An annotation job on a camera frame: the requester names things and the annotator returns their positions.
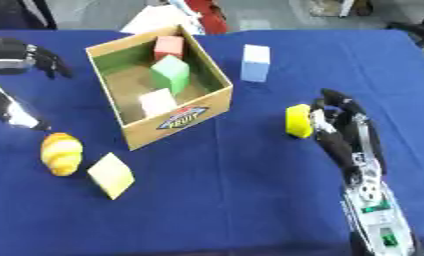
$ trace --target yellow ball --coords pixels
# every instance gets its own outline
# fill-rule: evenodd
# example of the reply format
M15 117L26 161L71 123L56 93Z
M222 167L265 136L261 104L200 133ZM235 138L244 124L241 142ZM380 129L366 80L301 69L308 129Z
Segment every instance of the yellow ball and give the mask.
M83 145L66 133L53 133L41 145L41 160L56 176L74 173L82 160Z

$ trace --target printed logo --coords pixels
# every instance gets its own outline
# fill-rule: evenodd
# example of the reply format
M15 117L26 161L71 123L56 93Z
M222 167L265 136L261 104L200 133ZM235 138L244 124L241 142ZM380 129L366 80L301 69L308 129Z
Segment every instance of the printed logo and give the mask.
M201 114L206 112L209 108L205 107L185 107L175 115L171 116L167 121L162 123L158 130L162 129L172 129L172 128L184 128L187 125L191 124L195 121Z

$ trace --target foam cube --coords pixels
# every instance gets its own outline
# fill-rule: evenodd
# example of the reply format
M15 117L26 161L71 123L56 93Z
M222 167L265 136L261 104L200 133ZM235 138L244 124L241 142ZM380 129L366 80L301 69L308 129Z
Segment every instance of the foam cube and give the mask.
M270 68L270 48L268 46L246 44L243 52L241 79L263 83Z
M180 93L190 81L190 68L184 61L165 56L151 67L154 86L169 88L173 95Z
M88 170L88 173L112 200L119 197L134 183L130 168L113 153L100 159Z
M177 107L176 101L168 88L143 94L139 96L139 101L146 117L164 114Z
M159 36L154 47L154 59L161 60L167 55L173 55L182 60L184 38L180 36Z
M298 138L307 138L313 133L310 122L310 106L300 104L285 110L285 131Z

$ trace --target blue tablecloth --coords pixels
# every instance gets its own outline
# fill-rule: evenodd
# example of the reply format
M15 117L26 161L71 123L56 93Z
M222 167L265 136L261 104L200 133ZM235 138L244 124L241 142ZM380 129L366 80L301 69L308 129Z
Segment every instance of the blue tablecloth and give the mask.
M0 255L281 248L280 255L345 255L340 172L313 140L284 132L287 106L326 87L374 119L388 183L424 242L424 56L394 31L253 31L198 37L235 85L231 110L129 152L84 48L108 31L14 32L69 63L76 77L39 71L0 84L85 145L71 177L39 159L45 134L0 123ZM271 47L267 83L240 81L244 44ZM137 182L107 199L86 169L114 152ZM274 255L271 253L256 255Z

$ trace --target wooden box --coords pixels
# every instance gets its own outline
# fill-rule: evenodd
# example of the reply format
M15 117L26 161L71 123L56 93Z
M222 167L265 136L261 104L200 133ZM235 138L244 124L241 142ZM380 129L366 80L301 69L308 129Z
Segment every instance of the wooden box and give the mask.
M185 39L184 59L190 84L175 96L178 108L145 117L139 96L157 90L151 81L153 48L158 36ZM134 35L86 49L130 150L200 123L229 109L232 84L182 26Z

